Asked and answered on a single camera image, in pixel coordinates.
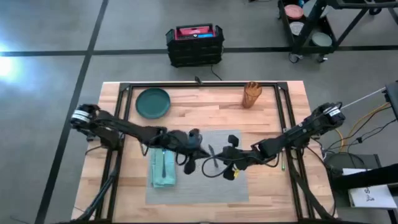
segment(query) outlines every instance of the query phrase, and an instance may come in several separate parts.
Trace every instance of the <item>teal towel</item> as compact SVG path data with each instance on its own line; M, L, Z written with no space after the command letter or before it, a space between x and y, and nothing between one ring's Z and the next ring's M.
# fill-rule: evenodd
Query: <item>teal towel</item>
M155 188L175 185L174 153L159 148L150 149L151 183Z

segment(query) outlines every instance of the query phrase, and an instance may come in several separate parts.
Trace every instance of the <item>green plate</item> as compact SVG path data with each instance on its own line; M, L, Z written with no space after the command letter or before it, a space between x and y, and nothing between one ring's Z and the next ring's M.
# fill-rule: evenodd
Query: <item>green plate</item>
M149 88L144 90L137 98L137 112L147 118L160 118L167 113L170 108L169 94L160 88Z

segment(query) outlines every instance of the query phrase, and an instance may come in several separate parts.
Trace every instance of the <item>gray floor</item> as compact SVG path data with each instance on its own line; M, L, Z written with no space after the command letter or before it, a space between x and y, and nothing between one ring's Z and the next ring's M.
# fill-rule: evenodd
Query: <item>gray floor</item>
M100 0L0 0L0 51L86 50ZM342 33L357 11L333 11L329 20ZM224 29L225 47L287 46L276 0L110 0L95 49L164 49L164 34L184 24L212 22ZM343 45L398 45L398 29L386 10L366 15ZM398 79L395 51L336 52L316 64L298 64L287 53L223 55L214 70L224 80L304 80L311 108L328 101L349 103ZM0 57L0 222L33 223L44 191L83 57ZM173 68L167 55L94 56L80 103L96 103L108 81L216 80L209 68ZM344 110L347 134L356 119L383 104L381 94ZM393 119L382 112L370 130ZM396 162L396 123L352 152L379 154L383 165ZM336 140L328 133L322 142ZM85 138L72 131L46 223L65 221L72 213L86 149ZM385 211L339 208L345 220L389 223Z

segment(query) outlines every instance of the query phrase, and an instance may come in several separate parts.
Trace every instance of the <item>wooden tabletop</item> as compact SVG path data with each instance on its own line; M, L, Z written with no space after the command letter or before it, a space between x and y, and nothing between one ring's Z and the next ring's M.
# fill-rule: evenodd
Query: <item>wooden tabletop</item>
M304 84L301 81L287 83L295 120L301 122L311 112ZM102 110L114 112L118 90L119 83L103 83L98 103ZM132 123L166 126L169 129L184 131L192 128L239 129L242 132L241 141L244 149L250 149L251 144L261 139L281 134L273 88L264 87L261 96L250 109L241 107L243 87L164 88L171 97L172 105L163 118L155 120L144 119L135 109L136 98L142 90L135 88L133 91L129 117ZM288 119L284 95L281 97L285 117ZM90 143L89 148L98 144L98 142ZM320 154L318 144L311 142L310 146ZM81 214L78 208L84 210L98 193L105 157L105 149L91 151L86 156L72 218L78 217ZM248 167L245 172L249 202L146 205L148 159L149 157L142 156L138 141L127 137L114 222L293 222L297 220L289 172L282 171L281 162L276 168ZM332 211L333 197L325 168L310 151L305 151L303 159L311 191L327 211ZM307 214L302 192L299 191L303 211Z

